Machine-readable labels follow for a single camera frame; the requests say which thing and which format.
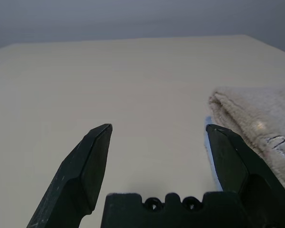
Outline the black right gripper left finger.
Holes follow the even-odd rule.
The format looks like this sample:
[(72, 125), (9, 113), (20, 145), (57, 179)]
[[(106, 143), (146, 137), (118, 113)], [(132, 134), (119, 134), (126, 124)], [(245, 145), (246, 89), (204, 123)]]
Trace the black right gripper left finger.
[(77, 228), (96, 207), (113, 126), (90, 130), (60, 164), (29, 228)]

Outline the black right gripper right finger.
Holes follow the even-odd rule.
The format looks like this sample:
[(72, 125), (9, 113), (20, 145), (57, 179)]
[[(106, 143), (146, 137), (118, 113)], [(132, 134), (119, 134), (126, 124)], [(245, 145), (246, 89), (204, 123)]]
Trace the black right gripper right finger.
[(222, 190), (238, 195), (255, 227), (285, 228), (285, 189), (266, 162), (232, 130), (208, 124), (206, 132)]

